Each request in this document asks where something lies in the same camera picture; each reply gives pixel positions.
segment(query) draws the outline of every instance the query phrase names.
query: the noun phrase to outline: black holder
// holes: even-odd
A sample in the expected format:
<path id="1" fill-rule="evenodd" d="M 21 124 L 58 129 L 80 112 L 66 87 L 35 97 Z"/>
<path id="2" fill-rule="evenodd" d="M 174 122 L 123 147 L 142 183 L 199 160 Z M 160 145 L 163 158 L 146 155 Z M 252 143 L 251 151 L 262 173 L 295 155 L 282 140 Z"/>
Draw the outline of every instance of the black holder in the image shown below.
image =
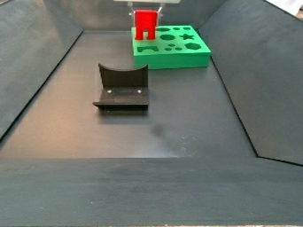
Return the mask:
<path id="1" fill-rule="evenodd" d="M 103 90 L 99 102 L 92 104 L 100 109 L 146 110 L 148 97 L 148 66 L 134 70 L 116 70 L 99 64 Z"/>

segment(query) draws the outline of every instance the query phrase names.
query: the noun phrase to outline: red block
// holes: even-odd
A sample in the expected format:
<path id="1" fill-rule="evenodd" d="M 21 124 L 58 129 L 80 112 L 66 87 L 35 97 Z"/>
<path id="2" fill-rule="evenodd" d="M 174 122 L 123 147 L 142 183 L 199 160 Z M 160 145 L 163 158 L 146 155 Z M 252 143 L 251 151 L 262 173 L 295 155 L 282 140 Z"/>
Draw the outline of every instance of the red block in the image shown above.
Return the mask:
<path id="1" fill-rule="evenodd" d="M 136 40 L 143 40 L 144 30 L 148 31 L 147 39 L 156 38 L 158 12 L 154 10 L 135 11 Z"/>

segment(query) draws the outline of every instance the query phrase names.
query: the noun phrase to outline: bin floor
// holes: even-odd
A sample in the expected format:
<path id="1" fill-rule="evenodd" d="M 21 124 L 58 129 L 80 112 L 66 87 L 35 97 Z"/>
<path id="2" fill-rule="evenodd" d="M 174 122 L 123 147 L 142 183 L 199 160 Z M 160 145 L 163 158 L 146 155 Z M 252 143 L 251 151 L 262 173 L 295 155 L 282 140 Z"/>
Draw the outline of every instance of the bin floor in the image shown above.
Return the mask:
<path id="1" fill-rule="evenodd" d="M 214 64 L 150 71 L 147 113 L 99 100 L 99 63 L 134 68 L 131 33 L 84 34 L 0 148 L 0 158 L 252 157 Z"/>

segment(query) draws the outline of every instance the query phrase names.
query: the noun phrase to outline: green foam block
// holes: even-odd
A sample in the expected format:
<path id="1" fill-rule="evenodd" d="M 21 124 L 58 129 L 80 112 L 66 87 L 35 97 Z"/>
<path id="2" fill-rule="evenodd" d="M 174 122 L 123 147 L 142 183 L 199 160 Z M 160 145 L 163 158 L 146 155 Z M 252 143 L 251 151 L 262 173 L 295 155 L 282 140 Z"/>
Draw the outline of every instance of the green foam block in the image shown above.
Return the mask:
<path id="1" fill-rule="evenodd" d="M 211 50 L 192 26 L 158 26 L 156 39 L 135 40 L 131 29 L 135 67 L 150 69 L 207 67 Z"/>

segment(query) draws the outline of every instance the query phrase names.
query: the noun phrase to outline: black plastic part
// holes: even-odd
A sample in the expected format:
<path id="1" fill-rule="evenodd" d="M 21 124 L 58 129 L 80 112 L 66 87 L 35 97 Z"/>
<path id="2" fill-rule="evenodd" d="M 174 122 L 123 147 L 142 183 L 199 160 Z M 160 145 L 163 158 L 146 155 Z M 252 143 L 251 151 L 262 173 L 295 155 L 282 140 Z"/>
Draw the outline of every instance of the black plastic part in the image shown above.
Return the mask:
<path id="1" fill-rule="evenodd" d="M 92 104 L 102 110 L 147 110 L 148 66 L 134 70 L 116 70 L 99 64 L 103 90 L 99 102 Z"/>

